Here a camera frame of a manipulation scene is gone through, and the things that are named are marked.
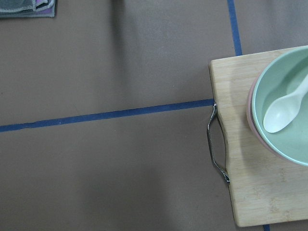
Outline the grey folded cloth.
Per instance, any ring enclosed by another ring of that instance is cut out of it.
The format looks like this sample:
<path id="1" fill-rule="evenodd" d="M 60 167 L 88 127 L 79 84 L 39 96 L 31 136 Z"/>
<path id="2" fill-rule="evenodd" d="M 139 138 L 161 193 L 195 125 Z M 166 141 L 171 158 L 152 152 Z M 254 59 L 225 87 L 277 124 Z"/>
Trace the grey folded cloth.
<path id="1" fill-rule="evenodd" d="M 1 0 L 1 18 L 38 18 L 55 16 L 55 0 Z"/>

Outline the bamboo cutting board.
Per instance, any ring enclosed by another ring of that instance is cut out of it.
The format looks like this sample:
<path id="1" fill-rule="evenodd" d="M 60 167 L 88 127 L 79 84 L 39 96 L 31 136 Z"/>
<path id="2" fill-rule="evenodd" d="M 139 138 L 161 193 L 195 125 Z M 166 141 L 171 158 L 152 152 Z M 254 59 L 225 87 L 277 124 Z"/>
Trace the bamboo cutting board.
<path id="1" fill-rule="evenodd" d="M 308 217 L 308 169 L 265 148 L 251 131 L 247 99 L 253 81 L 287 49 L 211 61 L 213 118 L 226 146 L 226 168 L 235 223 L 239 227 L 305 220 Z"/>

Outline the mint bowl on pink bowl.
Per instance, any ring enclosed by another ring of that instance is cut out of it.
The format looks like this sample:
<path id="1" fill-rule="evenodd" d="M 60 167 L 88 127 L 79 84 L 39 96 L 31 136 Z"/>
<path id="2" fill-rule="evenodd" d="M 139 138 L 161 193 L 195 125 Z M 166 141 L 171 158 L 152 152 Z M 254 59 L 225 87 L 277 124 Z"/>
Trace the mint bowl on pink bowl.
<path id="1" fill-rule="evenodd" d="M 302 166 L 308 165 L 308 97 L 304 96 L 298 116 L 281 131 L 267 132 L 263 119 L 269 105 L 294 91 L 307 74 L 307 46 L 280 55 L 255 79 L 246 112 L 251 130 L 268 150 Z"/>

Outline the white spoon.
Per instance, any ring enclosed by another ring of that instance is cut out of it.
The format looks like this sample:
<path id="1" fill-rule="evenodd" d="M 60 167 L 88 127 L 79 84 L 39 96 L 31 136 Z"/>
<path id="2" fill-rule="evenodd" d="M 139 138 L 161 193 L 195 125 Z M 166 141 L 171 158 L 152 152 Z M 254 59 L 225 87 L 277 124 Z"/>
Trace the white spoon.
<path id="1" fill-rule="evenodd" d="M 308 76 L 305 76 L 293 92 L 271 103 L 263 118 L 264 129 L 269 133 L 276 133 L 288 126 L 298 115 L 307 92 Z"/>

